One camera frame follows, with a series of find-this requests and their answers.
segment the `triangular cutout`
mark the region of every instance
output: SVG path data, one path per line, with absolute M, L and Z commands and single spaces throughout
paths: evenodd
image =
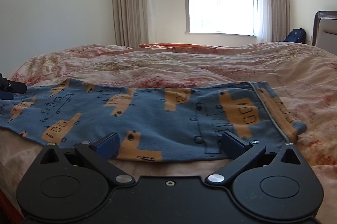
M 285 151 L 281 161 L 284 162 L 284 163 L 291 163 L 291 164 L 297 164 L 297 165 L 301 164 L 300 160 L 296 156 L 293 149 L 287 149 Z
M 54 149 L 49 149 L 43 156 L 40 164 L 48 164 L 48 163 L 54 163 L 59 162 L 59 158 L 57 157 Z

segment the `window pane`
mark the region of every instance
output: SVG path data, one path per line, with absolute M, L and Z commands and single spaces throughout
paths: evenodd
M 192 0 L 190 6 L 191 32 L 216 32 L 218 19 L 217 0 Z
M 254 0 L 220 0 L 219 23 L 223 33 L 254 33 Z

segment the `folded garment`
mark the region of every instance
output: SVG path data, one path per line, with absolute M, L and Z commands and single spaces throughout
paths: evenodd
M 74 79 L 1 100 L 0 127 L 61 148 L 117 132 L 118 158 L 141 161 L 225 159 L 220 139 L 226 130 L 268 149 L 306 131 L 267 83 L 137 89 Z

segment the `backpack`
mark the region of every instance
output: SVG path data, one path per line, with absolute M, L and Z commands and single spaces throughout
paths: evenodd
M 307 34 L 303 28 L 294 29 L 289 33 L 287 38 L 284 40 L 285 42 L 296 42 L 296 43 L 305 43 L 307 38 Z

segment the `pink blanket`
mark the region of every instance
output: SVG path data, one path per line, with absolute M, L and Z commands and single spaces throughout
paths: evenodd
M 318 213 L 324 224 L 337 218 L 337 57 L 293 43 L 226 48 L 126 48 L 89 45 L 40 55 L 9 79 L 49 85 L 74 78 L 89 83 L 135 88 L 206 87 L 234 81 L 266 81 L 286 107 L 308 126 L 297 146 L 320 179 L 325 199 Z M 41 147 L 1 130 L 0 188 L 17 207 L 18 182 Z M 207 175 L 227 161 L 121 162 L 134 176 Z

